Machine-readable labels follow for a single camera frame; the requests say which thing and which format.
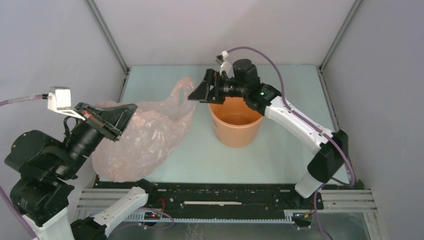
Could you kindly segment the pink plastic trash bag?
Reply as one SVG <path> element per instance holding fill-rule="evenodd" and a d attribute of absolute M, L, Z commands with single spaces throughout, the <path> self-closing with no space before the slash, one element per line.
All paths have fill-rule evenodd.
<path fill-rule="evenodd" d="M 118 141 L 102 140 L 91 155 L 100 178 L 135 182 L 162 165 L 188 135 L 196 102 L 190 77 L 178 80 L 164 101 L 141 101 Z"/>

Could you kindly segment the orange trash bin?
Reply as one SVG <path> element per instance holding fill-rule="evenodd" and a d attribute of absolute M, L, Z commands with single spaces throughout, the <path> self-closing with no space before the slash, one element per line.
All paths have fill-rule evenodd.
<path fill-rule="evenodd" d="M 214 133 L 222 144 L 242 148 L 255 140 L 264 116 L 249 108 L 242 97 L 226 97 L 223 104 L 208 107 Z"/>

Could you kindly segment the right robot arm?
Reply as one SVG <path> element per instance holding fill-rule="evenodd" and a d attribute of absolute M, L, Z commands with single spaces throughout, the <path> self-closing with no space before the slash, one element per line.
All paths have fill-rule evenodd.
<path fill-rule="evenodd" d="M 347 134 L 318 126 L 291 105 L 282 91 L 262 83 L 256 66 L 249 59 L 239 59 L 234 64 L 225 61 L 219 71 L 207 69 L 199 86 L 187 99 L 223 104 L 234 97 L 242 98 L 250 109 L 280 124 L 309 147 L 314 157 L 290 196 L 295 208 L 304 209 L 310 204 L 311 195 L 347 163 Z"/>

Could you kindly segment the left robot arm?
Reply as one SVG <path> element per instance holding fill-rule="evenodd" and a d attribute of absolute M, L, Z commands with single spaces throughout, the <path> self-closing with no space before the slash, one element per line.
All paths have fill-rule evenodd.
<path fill-rule="evenodd" d="M 31 130 L 12 144 L 5 164 L 20 174 L 10 192 L 12 209 L 24 219 L 38 240 L 105 240 L 136 209 L 153 208 L 158 194 L 143 189 L 139 180 L 130 191 L 103 212 L 70 222 L 68 196 L 74 187 L 68 180 L 77 172 L 103 139 L 118 141 L 137 105 L 94 107 L 80 102 L 75 107 L 49 106 L 51 111 L 74 118 L 73 129 L 65 128 L 59 141 Z"/>

